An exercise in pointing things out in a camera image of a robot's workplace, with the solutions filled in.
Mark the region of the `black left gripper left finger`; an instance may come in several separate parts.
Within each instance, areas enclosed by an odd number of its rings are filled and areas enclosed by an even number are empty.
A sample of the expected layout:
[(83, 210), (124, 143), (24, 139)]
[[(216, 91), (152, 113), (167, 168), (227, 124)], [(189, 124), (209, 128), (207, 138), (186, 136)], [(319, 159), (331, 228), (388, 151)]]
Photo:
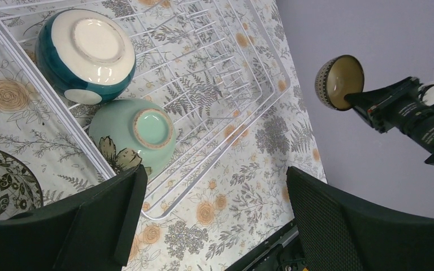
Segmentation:
[(144, 203), (143, 165), (0, 220), (0, 270), (121, 270)]

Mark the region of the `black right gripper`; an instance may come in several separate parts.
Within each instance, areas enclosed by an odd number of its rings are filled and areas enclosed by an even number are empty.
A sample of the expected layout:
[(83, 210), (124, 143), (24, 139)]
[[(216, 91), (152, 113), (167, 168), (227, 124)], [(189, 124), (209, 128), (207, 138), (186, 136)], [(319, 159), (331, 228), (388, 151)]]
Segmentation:
[(407, 77), (387, 87), (344, 96), (379, 133), (397, 128), (417, 145), (430, 153), (424, 161), (434, 165), (434, 105), (421, 99), (420, 79)]

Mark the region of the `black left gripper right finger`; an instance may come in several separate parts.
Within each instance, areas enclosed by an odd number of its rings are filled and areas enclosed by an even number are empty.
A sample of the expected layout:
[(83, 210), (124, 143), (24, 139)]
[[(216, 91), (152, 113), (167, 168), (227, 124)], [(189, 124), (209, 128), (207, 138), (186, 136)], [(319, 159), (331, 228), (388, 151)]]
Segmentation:
[(296, 167), (287, 188), (310, 270), (434, 270), (434, 218), (371, 203)]

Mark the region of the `black gold-rimmed bowl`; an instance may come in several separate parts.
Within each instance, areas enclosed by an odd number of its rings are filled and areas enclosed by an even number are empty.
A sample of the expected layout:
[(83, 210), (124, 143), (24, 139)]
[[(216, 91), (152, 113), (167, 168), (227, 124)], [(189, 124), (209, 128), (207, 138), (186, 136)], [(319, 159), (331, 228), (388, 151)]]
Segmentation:
[(328, 108), (347, 111), (352, 105), (345, 100), (347, 94), (361, 93), (364, 71), (359, 60), (352, 55), (341, 55), (326, 62), (315, 78), (315, 93)]

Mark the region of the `red patterned bowl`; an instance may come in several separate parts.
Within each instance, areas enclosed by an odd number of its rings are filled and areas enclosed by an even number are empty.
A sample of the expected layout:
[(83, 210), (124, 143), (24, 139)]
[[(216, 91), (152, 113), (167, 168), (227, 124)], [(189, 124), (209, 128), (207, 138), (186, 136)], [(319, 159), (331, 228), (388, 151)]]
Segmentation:
[(43, 205), (43, 193), (36, 176), (22, 161), (0, 150), (0, 220)]

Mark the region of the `mint green bowl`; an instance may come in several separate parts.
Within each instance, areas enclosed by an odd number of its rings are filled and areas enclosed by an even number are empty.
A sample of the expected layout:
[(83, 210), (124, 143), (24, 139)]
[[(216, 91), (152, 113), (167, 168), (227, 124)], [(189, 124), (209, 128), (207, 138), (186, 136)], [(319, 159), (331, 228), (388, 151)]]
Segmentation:
[(149, 178), (164, 170), (176, 147), (171, 118), (145, 99), (105, 104), (92, 118), (88, 135), (115, 173), (143, 165)]

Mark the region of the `floral tablecloth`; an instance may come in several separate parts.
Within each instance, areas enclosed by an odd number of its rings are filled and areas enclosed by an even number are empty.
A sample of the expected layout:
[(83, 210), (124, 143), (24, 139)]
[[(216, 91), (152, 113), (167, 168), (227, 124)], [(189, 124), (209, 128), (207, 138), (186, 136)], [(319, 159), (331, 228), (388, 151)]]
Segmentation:
[[(144, 200), (126, 270), (225, 270), (293, 219), (285, 184), (289, 166), (319, 180), (325, 172), (275, 1), (252, 1), (289, 76), (288, 90), (245, 131), (167, 217), (143, 216)], [(30, 139), (30, 123), (12, 124), (10, 113), (42, 95), (3, 68), (10, 56), (0, 44), (0, 133)], [(40, 183), (44, 205), (99, 185), (82, 158), (59, 159), (57, 150), (0, 150), (22, 161)]]

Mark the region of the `teal and cream bowl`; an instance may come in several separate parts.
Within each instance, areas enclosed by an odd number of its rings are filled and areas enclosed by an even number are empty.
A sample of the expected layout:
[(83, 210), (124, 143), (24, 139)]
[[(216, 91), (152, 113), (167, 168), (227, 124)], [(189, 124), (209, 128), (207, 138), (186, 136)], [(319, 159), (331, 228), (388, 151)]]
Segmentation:
[(136, 71), (136, 54), (122, 27), (81, 8), (47, 20), (34, 53), (36, 66), (51, 87), (75, 103), (94, 105), (117, 98)]

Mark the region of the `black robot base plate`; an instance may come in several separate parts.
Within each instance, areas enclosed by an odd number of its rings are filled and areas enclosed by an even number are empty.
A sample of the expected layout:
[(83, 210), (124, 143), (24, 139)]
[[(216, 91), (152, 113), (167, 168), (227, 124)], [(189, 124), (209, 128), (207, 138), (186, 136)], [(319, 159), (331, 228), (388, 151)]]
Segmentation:
[(297, 221), (291, 220), (227, 270), (306, 270)]

